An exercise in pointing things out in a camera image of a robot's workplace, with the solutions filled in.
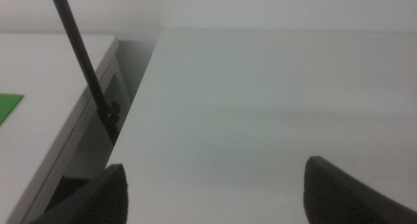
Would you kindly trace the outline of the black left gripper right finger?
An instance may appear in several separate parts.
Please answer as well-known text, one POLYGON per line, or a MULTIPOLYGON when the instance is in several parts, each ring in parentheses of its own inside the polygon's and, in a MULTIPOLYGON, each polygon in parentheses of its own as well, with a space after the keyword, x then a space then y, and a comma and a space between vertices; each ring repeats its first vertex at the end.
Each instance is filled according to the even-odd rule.
POLYGON ((320 156, 312 156, 306 162, 303 204, 309 223, 416 224, 416 211, 320 156))

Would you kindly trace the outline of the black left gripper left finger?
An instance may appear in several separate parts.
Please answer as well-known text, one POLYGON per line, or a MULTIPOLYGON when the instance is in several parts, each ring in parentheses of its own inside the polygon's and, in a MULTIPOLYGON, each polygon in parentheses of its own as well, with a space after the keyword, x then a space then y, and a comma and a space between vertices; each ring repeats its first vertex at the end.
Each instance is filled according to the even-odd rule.
POLYGON ((127 216, 126 174, 113 164, 30 224, 125 224, 127 216))

